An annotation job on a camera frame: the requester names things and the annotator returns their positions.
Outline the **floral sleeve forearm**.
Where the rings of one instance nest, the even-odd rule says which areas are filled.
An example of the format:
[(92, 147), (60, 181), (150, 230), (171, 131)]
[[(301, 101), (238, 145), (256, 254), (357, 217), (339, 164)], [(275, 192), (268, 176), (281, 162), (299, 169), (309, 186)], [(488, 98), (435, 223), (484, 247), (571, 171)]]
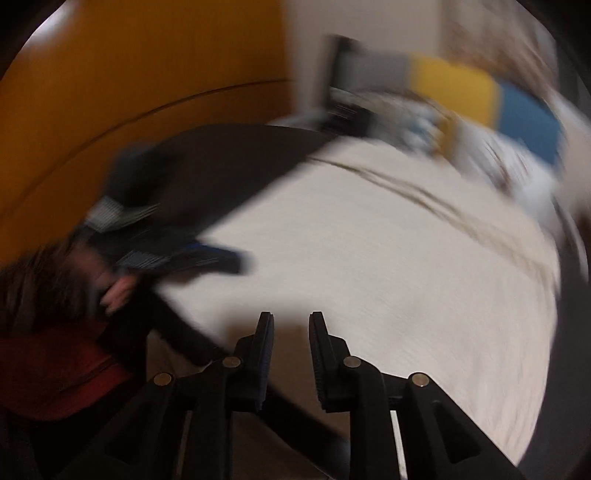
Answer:
[(104, 262), (91, 250), (57, 242), (1, 269), (1, 336), (54, 329), (90, 330)]

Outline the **person's left hand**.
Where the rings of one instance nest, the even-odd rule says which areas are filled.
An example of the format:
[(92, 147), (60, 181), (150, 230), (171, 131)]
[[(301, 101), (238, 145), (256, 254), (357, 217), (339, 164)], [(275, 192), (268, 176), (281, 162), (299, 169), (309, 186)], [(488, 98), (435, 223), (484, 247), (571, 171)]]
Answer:
[(85, 244), (76, 244), (68, 261), (85, 277), (93, 292), (102, 293), (99, 304), (107, 314), (120, 309), (137, 284), (136, 275), (117, 273), (94, 249)]

